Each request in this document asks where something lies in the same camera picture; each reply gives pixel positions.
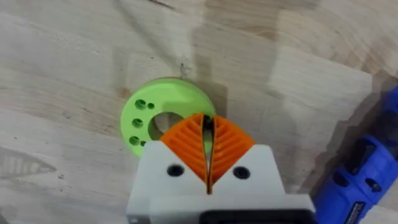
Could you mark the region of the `right gripper white and orange right finger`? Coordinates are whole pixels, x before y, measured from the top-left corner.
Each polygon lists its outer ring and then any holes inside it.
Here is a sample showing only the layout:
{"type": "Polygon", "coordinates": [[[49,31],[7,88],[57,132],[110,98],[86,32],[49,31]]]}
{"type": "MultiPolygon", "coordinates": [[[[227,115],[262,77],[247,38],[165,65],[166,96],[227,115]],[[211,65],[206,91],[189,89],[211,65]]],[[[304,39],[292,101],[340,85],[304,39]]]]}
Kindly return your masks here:
{"type": "Polygon", "coordinates": [[[213,148],[208,193],[213,195],[283,195],[285,189],[268,145],[256,144],[229,120],[213,117],[213,148]]]}

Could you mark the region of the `right gripper white and orange left finger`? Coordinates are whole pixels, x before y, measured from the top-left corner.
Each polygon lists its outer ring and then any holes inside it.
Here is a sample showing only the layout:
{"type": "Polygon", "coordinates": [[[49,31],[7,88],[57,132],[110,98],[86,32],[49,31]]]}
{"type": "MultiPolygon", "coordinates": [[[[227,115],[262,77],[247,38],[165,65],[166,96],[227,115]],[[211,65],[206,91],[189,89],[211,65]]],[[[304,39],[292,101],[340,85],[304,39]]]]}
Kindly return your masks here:
{"type": "Polygon", "coordinates": [[[128,218],[198,218],[206,184],[162,140],[148,142],[134,175],[128,218]]]}

